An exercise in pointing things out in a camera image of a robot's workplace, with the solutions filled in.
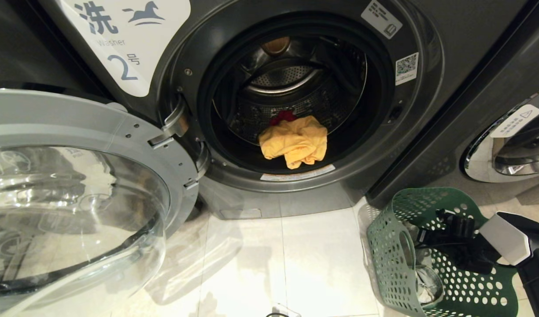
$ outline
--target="green laundry basket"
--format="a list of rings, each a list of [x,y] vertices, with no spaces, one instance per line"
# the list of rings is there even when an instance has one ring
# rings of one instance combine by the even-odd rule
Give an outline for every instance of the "green laundry basket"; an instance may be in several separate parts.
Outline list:
[[[480,225],[487,221],[471,197],[455,188],[398,192],[367,231],[384,304],[411,317],[515,317],[515,269],[496,267],[489,275],[463,271],[435,249],[431,249],[432,268],[443,282],[444,294],[437,304],[421,307],[414,271],[416,254],[410,233],[400,221],[425,229],[443,229],[444,223],[436,217],[437,209],[453,210],[474,218]],[[411,263],[407,263],[409,251]]]

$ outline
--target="red cloth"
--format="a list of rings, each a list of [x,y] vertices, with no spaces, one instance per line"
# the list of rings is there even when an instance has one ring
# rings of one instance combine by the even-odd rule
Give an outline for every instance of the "red cloth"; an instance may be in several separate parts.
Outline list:
[[[278,125],[282,120],[295,121],[297,120],[297,117],[295,116],[295,114],[293,114],[293,111],[291,110],[282,110],[279,112],[279,114],[277,114],[277,117],[272,118],[272,120],[269,122],[269,125]]]

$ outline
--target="qr code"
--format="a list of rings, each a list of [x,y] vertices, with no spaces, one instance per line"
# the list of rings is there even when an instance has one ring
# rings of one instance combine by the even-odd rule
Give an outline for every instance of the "qr code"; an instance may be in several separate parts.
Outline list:
[[[405,59],[397,61],[397,75],[406,74],[416,70],[418,54],[412,54]]]

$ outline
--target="yellow cloth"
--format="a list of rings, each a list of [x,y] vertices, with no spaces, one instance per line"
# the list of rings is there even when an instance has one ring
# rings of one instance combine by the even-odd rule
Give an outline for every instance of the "yellow cloth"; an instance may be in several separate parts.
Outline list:
[[[327,134],[325,127],[308,116],[291,122],[282,120],[262,132],[258,140],[266,159],[283,155],[287,167],[296,169],[301,162],[313,165],[314,161],[324,159]]]

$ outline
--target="white tile floor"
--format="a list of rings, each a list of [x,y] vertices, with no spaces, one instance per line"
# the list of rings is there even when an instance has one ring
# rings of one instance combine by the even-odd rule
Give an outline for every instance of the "white tile floor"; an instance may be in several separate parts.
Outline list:
[[[102,317],[265,317],[274,303],[302,317],[402,316],[374,295],[362,248],[364,203],[278,219],[221,221],[204,213],[168,240],[165,263],[145,289]],[[483,207],[496,208],[506,206]],[[518,316],[530,317],[516,285]]]

